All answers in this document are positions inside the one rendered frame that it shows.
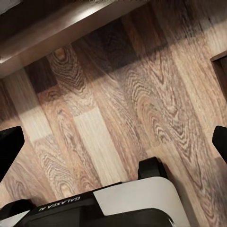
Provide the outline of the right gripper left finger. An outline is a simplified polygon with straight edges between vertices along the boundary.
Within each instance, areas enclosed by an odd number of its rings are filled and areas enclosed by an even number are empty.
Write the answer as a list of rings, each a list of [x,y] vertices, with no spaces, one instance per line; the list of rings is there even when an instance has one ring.
[[[0,183],[25,143],[20,126],[0,131]]]

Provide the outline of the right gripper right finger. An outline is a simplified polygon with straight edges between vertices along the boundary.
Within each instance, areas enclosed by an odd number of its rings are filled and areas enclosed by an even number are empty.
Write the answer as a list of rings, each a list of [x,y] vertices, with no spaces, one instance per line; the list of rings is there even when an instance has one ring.
[[[223,126],[216,126],[213,137],[212,143],[227,163],[227,128]]]

